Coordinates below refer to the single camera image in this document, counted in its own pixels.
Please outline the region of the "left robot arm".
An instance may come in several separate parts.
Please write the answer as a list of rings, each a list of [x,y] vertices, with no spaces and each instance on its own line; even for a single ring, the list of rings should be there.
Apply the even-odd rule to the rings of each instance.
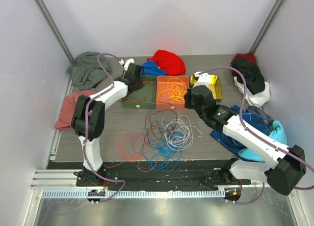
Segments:
[[[144,87],[143,66],[128,59],[121,76],[111,86],[91,95],[81,95],[76,103],[71,127],[78,136],[84,157],[83,168],[75,172],[76,185],[100,186],[104,183],[103,160],[100,154],[100,135],[105,127],[105,111],[112,104]]]

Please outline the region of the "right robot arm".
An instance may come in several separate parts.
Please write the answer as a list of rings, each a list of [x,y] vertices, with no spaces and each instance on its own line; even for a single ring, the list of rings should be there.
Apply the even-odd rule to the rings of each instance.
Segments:
[[[236,160],[221,172],[222,180],[233,184],[238,179],[266,182],[276,192],[287,196],[306,173],[305,152],[298,145],[289,147],[263,134],[231,108],[216,103],[211,90],[196,85],[184,96],[185,107],[196,111],[213,130],[231,137],[258,154],[263,162]]]

